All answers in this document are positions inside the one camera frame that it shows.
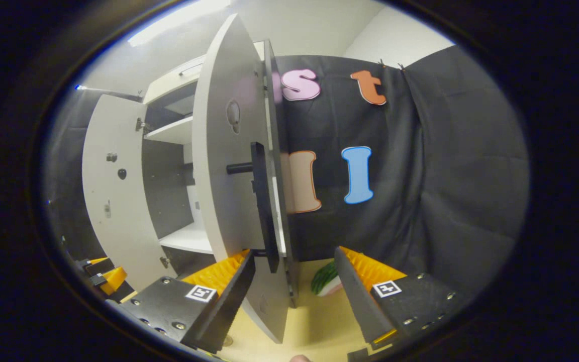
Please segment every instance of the ceiling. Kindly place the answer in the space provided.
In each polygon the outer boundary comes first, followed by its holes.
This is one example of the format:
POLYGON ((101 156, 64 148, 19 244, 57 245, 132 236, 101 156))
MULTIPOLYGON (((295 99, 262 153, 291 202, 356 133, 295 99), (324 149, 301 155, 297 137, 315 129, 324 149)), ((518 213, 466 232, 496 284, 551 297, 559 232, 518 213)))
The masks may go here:
POLYGON ((119 41, 79 83, 143 94, 159 76, 205 54, 222 23, 234 13, 253 41, 270 39, 276 55, 342 56, 383 8, 373 0, 232 0, 227 9, 183 23, 149 43, 132 47, 119 41))

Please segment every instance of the cabinet door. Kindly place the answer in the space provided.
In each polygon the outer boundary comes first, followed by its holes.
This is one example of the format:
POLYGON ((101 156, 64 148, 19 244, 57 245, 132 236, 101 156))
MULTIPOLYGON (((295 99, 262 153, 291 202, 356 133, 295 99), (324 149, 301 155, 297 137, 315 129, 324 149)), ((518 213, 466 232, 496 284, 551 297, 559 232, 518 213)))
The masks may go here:
POLYGON ((140 291, 162 276, 165 256, 151 222, 142 179, 142 130, 147 106, 103 95, 90 117, 82 154, 82 185, 86 210, 100 245, 126 281, 140 291), (107 154, 117 160, 107 160, 107 154))
MULTIPOLYGON (((264 66, 236 14, 209 46, 196 87, 193 121, 194 174, 207 237, 217 260, 243 249, 264 249, 253 174, 227 174, 227 165, 251 162, 251 142, 267 138, 264 66)), ((271 173, 268 182, 271 185, 271 173)), ((256 257, 256 273, 243 302, 251 319, 276 343, 285 330, 290 294, 281 258, 271 273, 256 257)))

